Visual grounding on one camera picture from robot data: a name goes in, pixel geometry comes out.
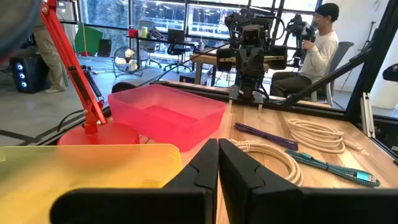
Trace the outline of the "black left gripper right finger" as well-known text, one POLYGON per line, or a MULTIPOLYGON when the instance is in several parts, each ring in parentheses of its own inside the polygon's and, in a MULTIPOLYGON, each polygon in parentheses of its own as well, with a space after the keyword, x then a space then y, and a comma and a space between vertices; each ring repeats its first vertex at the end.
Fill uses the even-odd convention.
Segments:
POLYGON ((298 224, 300 189, 220 139, 220 182, 229 224, 298 224))

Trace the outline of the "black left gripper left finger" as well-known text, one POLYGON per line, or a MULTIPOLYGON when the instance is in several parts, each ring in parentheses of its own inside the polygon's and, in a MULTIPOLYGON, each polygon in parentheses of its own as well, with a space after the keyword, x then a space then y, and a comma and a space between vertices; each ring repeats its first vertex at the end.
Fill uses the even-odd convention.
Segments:
POLYGON ((215 224, 218 193, 219 144, 209 139, 167 184, 174 190, 166 206, 167 224, 215 224))

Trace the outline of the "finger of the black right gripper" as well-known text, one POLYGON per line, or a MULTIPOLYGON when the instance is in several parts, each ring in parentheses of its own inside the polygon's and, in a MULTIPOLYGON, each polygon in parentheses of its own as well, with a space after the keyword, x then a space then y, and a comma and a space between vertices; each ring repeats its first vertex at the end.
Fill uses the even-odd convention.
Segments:
POLYGON ((242 77, 249 76, 249 50, 247 48, 236 51, 236 68, 242 77))
POLYGON ((264 75, 264 50, 255 47, 250 55, 250 77, 261 78, 264 75))

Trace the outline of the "wooden background table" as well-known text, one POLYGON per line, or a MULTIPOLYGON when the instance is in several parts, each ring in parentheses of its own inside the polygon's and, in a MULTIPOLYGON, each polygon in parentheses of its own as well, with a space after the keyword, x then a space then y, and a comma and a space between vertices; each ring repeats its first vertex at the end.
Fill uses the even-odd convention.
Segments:
POLYGON ((191 54, 190 59, 192 60, 192 65, 195 65, 195 81, 194 84, 201 84, 203 81, 202 78, 202 68, 203 64, 212 65, 213 67, 209 69, 208 76, 211 77, 211 86, 214 86, 216 83, 216 55, 215 54, 204 54, 200 55, 199 52, 194 52, 191 54))

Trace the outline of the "black office chair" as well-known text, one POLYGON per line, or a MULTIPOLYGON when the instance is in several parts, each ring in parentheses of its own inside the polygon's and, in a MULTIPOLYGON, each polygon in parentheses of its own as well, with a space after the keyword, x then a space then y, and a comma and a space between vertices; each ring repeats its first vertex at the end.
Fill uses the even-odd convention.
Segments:
POLYGON ((179 47, 177 44, 170 44, 167 49, 167 53, 169 55, 177 56, 177 61, 175 63, 171 63, 171 64, 165 66, 164 71, 166 71, 166 69, 168 69, 168 68, 172 68, 172 67, 176 66, 177 73, 179 73, 179 70, 178 70, 179 67, 183 67, 185 70, 189 69, 189 71, 191 72, 192 69, 183 64, 185 55, 189 51, 190 51, 190 48, 188 48, 188 47, 179 47))

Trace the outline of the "pink translucent plastic bin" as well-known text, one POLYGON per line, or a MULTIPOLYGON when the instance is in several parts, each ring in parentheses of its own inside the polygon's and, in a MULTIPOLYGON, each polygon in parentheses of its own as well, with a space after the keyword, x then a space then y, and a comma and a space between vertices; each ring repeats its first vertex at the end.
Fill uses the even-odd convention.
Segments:
POLYGON ((115 122, 187 152, 219 129, 226 103, 163 85, 108 95, 115 122))

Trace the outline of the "black laptop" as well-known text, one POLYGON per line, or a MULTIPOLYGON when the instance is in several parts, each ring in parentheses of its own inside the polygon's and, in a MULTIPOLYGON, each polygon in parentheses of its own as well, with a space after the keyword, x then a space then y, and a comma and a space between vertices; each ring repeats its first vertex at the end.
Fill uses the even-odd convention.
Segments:
POLYGON ((168 29, 168 41, 182 43, 185 41, 185 33, 183 30, 168 29))

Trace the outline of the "person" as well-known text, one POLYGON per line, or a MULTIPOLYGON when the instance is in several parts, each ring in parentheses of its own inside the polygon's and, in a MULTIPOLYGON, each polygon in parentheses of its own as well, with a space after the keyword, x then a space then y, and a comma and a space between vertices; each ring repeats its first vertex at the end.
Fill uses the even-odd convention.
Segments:
POLYGON ((38 15, 35 23, 34 38, 39 54, 49 68, 50 88, 45 92, 56 93, 65 91, 68 86, 65 66, 40 15, 38 15))
POLYGON ((340 8, 335 3, 322 4, 315 10, 313 18, 318 26, 315 41, 304 40, 303 49, 307 52, 302 69, 298 72, 276 72, 270 85, 270 95, 287 97, 298 93, 329 74, 331 61, 335 56, 339 40, 333 30, 338 20, 340 8))

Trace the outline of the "black desk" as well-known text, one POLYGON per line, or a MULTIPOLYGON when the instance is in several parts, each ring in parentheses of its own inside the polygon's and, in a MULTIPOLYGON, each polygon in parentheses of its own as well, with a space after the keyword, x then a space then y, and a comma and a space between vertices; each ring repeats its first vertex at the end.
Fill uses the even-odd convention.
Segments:
POLYGON ((136 39, 136 48, 132 46, 132 40, 131 40, 131 48, 135 50, 136 53, 136 61, 137 61, 137 69, 139 70, 142 68, 142 63, 141 63, 141 56, 140 56, 140 40, 142 41, 148 41, 148 42, 159 42, 159 43, 165 43, 165 44, 174 44, 174 45, 184 45, 184 46, 190 46, 193 47, 194 49, 197 49, 199 46, 202 45, 202 42, 174 42, 174 41, 168 41, 164 39, 150 39, 150 38, 144 38, 144 37, 138 37, 138 36, 126 36, 129 39, 136 39))

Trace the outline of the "grey office chair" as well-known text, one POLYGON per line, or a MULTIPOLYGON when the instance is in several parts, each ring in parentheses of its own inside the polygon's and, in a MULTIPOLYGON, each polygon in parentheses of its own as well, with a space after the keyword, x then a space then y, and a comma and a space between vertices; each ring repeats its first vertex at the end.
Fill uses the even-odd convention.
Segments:
MULTIPOLYGON (((329 73, 333 73, 347 51, 354 45, 352 42, 340 42, 336 50, 335 56, 331 61, 329 73)), ((333 106, 333 92, 334 92, 335 81, 331 81, 316 92, 311 94, 310 100, 312 102, 327 103, 331 107, 333 106)))

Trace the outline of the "metal floor fan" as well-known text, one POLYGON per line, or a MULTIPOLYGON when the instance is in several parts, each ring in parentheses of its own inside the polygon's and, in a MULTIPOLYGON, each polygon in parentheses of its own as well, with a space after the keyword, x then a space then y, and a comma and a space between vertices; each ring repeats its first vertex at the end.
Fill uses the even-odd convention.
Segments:
POLYGON ((129 47, 118 48, 113 55, 113 73, 116 78, 122 75, 143 75, 143 68, 136 61, 135 52, 129 47))

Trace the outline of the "red desk lamp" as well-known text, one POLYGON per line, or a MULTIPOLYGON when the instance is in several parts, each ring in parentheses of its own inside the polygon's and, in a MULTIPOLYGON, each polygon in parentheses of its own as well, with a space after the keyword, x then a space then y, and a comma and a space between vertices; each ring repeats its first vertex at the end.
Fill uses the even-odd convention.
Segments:
POLYGON ((108 121, 102 104, 96 100, 81 65, 57 17, 56 0, 42 0, 40 16, 55 44, 73 86, 82 103, 85 122, 82 127, 68 130, 59 145, 139 144, 137 131, 125 124, 108 121))

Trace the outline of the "black case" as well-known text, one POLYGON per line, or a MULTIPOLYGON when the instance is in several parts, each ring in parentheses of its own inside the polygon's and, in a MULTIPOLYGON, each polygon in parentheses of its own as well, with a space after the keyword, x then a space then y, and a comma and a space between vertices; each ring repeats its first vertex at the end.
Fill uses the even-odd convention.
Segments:
POLYGON ((100 39, 97 55, 100 57, 109 57, 111 54, 111 40, 100 39))

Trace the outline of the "yellow translucent plastic bin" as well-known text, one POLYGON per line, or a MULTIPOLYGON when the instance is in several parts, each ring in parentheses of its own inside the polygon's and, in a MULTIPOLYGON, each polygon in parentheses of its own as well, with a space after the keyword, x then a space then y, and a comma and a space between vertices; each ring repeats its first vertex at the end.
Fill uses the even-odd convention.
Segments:
POLYGON ((80 188, 161 188, 182 170, 171 144, 0 147, 0 224, 49 224, 80 188))

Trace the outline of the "black rounded object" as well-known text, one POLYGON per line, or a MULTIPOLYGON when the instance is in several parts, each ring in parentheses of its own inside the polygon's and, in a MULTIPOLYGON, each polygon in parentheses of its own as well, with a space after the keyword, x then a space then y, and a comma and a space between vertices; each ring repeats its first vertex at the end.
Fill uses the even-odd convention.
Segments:
POLYGON ((383 73, 382 77, 384 80, 391 81, 391 82, 398 82, 398 63, 387 67, 383 73))

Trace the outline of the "green board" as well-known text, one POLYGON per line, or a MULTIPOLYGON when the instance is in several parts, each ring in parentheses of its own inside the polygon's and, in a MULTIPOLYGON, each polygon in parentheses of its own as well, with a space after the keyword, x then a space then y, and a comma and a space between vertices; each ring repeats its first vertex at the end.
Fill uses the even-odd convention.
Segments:
POLYGON ((75 52, 95 55, 98 52, 103 33, 97 29, 83 24, 78 25, 75 36, 75 52))

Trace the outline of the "black computer tower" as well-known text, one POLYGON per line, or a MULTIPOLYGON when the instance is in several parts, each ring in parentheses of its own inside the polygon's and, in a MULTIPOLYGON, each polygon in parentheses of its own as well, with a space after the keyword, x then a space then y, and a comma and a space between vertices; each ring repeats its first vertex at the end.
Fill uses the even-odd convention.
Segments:
POLYGON ((9 63, 17 91, 34 94, 50 88, 49 68, 40 54, 12 57, 9 63))

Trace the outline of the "black diagonal frame strut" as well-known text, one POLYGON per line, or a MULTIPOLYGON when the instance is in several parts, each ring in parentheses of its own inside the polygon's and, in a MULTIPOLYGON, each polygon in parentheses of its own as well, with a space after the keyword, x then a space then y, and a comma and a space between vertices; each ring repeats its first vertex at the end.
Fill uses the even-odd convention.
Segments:
POLYGON ((336 80, 337 78, 339 78, 340 76, 349 72, 350 70, 352 70, 352 69, 356 68, 357 66, 361 65, 362 63, 366 62, 370 58, 370 55, 372 53, 373 53, 373 49, 368 49, 365 52, 358 54, 357 56, 353 57, 348 63, 341 66, 334 72, 331 72, 329 75, 323 77, 322 79, 315 82, 314 84, 306 87, 304 90, 300 91, 299 93, 288 97, 283 102, 282 105, 292 106, 293 104, 297 103, 298 101, 300 101, 302 98, 304 98, 308 94, 313 93, 314 91, 317 91, 320 87, 325 86, 326 84, 329 84, 330 82, 336 80))

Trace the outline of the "black frame post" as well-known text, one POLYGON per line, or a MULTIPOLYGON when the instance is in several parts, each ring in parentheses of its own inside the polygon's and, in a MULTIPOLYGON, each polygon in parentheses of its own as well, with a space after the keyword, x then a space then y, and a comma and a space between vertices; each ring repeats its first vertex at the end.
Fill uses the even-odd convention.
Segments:
POLYGON ((344 119, 352 123, 360 117, 360 97, 363 92, 370 92, 382 63, 398 29, 398 0, 389 0, 381 19, 370 54, 365 58, 353 93, 348 102, 344 119))

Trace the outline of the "aluminium bracket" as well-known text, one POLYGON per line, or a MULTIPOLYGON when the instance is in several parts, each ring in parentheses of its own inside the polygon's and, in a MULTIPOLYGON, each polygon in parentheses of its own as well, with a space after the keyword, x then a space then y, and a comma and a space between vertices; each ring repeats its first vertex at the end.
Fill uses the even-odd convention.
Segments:
POLYGON ((373 111, 371 106, 370 94, 363 92, 361 96, 361 119, 363 133, 369 138, 376 138, 374 128, 373 111))

